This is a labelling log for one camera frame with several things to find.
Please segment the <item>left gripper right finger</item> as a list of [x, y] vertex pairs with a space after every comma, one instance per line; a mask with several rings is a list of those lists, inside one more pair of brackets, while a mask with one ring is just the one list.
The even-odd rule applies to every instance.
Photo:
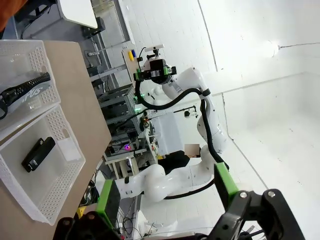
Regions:
[[214, 181], [225, 209], [210, 240], [238, 240], [247, 221], [256, 221], [268, 240], [304, 240], [302, 230], [283, 194], [269, 189], [259, 195], [239, 190], [224, 163], [214, 165]]

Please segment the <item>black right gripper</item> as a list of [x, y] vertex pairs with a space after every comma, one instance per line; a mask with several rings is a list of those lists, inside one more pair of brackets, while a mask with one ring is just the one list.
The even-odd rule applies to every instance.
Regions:
[[166, 75], [176, 75], [177, 69], [175, 66], [165, 65], [163, 59], [151, 60], [149, 65], [145, 67], [145, 71], [137, 71], [133, 74], [135, 81], [155, 80], [164, 81]]

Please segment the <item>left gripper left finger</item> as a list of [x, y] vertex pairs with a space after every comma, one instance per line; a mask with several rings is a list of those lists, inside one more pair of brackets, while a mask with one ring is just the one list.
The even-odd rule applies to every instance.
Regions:
[[61, 218], [55, 229], [55, 240], [119, 240], [116, 231], [121, 196], [114, 180], [105, 181], [94, 210], [79, 219]]

